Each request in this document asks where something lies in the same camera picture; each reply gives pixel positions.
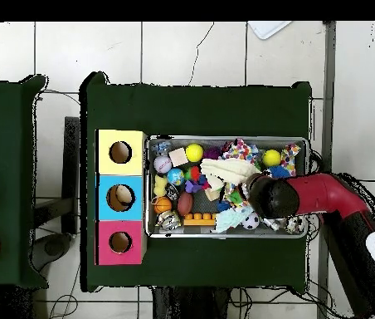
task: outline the green board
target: green board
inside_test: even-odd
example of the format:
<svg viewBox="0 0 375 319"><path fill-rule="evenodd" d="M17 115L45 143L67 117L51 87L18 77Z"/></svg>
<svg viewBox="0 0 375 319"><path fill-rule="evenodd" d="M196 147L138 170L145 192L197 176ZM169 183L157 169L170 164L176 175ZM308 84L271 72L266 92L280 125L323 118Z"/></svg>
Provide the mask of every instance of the green board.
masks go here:
<svg viewBox="0 0 375 319"><path fill-rule="evenodd" d="M44 76L0 81L0 284L46 287L29 259L33 220L33 101Z"/></svg>
<svg viewBox="0 0 375 319"><path fill-rule="evenodd" d="M80 158L80 177L87 176L87 194L80 192L87 210L87 232L81 243L82 288L290 285L304 292L305 237L149 238L141 265L96 266L94 141L96 129L141 130L147 135L308 138L310 96L307 82L277 88L113 86L101 72L87 77L80 88L81 138L87 139L87 164L83 154Z"/></svg>

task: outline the soccer ball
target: soccer ball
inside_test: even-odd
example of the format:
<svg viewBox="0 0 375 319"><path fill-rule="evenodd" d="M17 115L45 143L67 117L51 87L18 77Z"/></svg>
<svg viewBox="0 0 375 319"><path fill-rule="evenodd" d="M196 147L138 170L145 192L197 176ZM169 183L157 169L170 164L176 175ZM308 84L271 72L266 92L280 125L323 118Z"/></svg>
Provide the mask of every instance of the soccer ball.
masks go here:
<svg viewBox="0 0 375 319"><path fill-rule="evenodd" d="M260 218L258 217L257 213L251 213L241 224L246 230L254 230L258 225L260 225Z"/></svg>

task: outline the circular hole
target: circular hole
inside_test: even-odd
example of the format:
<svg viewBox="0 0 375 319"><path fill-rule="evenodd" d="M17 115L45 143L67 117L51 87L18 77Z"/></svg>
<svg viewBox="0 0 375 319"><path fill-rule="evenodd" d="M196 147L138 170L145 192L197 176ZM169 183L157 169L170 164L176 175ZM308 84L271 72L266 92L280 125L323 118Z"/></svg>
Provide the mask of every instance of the circular hole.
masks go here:
<svg viewBox="0 0 375 319"><path fill-rule="evenodd" d="M115 142L110 147L110 158L114 163L125 164L131 159L131 148L125 142Z"/></svg>
<svg viewBox="0 0 375 319"><path fill-rule="evenodd" d="M113 233L110 237L110 247L117 253L129 251L131 243L131 237L127 233Z"/></svg>
<svg viewBox="0 0 375 319"><path fill-rule="evenodd" d="M134 192L125 184L116 184L108 190L106 203L115 212L125 212L134 203Z"/></svg>

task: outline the toy block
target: toy block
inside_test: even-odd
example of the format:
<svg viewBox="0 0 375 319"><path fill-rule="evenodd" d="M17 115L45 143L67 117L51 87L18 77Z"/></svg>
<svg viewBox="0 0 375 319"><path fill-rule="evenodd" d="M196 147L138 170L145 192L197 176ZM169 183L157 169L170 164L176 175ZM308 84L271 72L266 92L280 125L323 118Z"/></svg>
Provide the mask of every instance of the toy block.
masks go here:
<svg viewBox="0 0 375 319"><path fill-rule="evenodd" d="M195 213L192 215L191 213L186 214L183 220L183 225L191 226L191 225L202 225L202 226L215 226L216 225L216 215L205 213Z"/></svg>
<svg viewBox="0 0 375 319"><path fill-rule="evenodd" d="M97 130L99 174L140 176L144 172L142 131Z"/></svg>
<svg viewBox="0 0 375 319"><path fill-rule="evenodd" d="M143 220L142 176L99 176L99 220Z"/></svg>
<svg viewBox="0 0 375 319"><path fill-rule="evenodd" d="M141 264L148 236L141 221L99 221L99 265Z"/></svg>
<svg viewBox="0 0 375 319"><path fill-rule="evenodd" d="M171 159L171 162L173 164L173 167L177 167L179 165L183 165L189 162L186 153L184 151L184 148L179 148L177 150L172 150L171 152L168 152L168 156Z"/></svg>

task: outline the tennis ball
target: tennis ball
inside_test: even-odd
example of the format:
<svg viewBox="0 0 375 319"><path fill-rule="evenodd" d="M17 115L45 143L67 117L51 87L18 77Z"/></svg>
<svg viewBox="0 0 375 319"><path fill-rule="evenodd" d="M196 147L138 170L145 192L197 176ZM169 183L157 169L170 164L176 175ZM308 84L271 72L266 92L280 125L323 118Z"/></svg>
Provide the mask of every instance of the tennis ball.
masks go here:
<svg viewBox="0 0 375 319"><path fill-rule="evenodd" d="M192 143L186 148L187 160L191 161L192 163L197 163L199 160L201 160L203 153L204 150L202 147L196 143Z"/></svg>
<svg viewBox="0 0 375 319"><path fill-rule="evenodd" d="M277 150L267 150L263 155L263 163L268 168L280 164L280 153Z"/></svg>

